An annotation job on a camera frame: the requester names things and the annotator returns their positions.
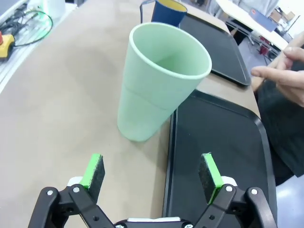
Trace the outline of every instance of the blue mug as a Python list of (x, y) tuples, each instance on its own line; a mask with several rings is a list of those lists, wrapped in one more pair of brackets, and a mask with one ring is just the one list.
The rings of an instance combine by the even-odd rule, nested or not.
[[(143, 22), (143, 5), (154, 2), (144, 1), (140, 5), (141, 23)], [(187, 8), (174, 0), (156, 0), (151, 22), (161, 22), (178, 27), (187, 13)]]

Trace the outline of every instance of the wire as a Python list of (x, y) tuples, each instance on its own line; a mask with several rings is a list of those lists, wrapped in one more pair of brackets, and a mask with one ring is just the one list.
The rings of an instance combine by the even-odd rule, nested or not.
[(49, 18), (50, 22), (51, 22), (51, 26), (50, 26), (49, 30), (47, 31), (47, 33), (46, 33), (45, 35), (43, 35), (43, 36), (40, 37), (39, 39), (36, 39), (36, 40), (34, 40), (34, 41), (32, 41), (32, 42), (29, 42), (29, 43), (15, 45), (14, 47), (24, 47), (24, 46), (27, 46), (27, 45), (31, 45), (31, 44), (37, 43), (37, 42), (43, 40), (43, 39), (51, 32), (51, 30), (52, 30), (52, 28), (53, 28), (53, 26), (54, 26), (53, 19), (52, 19), (48, 14), (46, 14), (45, 12), (39, 11), (39, 10), (31, 10), (31, 11), (28, 11), (28, 12), (25, 13), (25, 16), (26, 16), (27, 14), (29, 14), (29, 13), (34, 13), (34, 12), (36, 12), (37, 14), (35, 14), (35, 15), (32, 16), (31, 18), (29, 18), (29, 19), (23, 24), (22, 27), (26, 26), (27, 23), (28, 23), (30, 20), (32, 20), (34, 17), (36, 17), (36, 16), (38, 15), (38, 13), (42, 13), (42, 14), (46, 15), (46, 16)]

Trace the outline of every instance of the blue box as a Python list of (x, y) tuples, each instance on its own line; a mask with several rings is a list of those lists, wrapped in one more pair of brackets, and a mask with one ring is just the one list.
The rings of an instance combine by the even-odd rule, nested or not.
[(258, 10), (255, 8), (252, 8), (249, 12), (249, 15), (261, 26), (266, 28), (269, 32), (272, 32), (273, 30), (276, 29), (277, 23), (275, 23), (273, 20), (270, 18), (264, 16), (262, 13), (260, 13)]

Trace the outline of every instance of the light green cup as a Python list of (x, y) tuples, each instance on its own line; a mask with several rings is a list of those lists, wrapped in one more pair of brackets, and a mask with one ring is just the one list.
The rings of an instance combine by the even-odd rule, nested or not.
[(134, 27), (123, 72), (117, 125), (132, 141), (149, 139), (211, 71), (207, 50), (163, 23)]

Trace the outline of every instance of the black tray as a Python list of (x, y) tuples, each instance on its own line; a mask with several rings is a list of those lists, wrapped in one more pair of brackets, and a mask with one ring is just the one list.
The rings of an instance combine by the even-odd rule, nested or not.
[[(199, 179), (202, 153), (211, 152), (222, 176), (246, 190), (260, 187), (276, 220), (276, 185), (265, 129), (250, 110), (194, 91), (171, 116), (163, 217), (192, 223), (207, 203)], [(226, 215), (220, 228), (240, 227)]]
[(233, 37), (219, 27), (187, 14), (180, 28), (194, 36), (209, 52), (212, 73), (241, 86), (249, 86), (250, 75)]

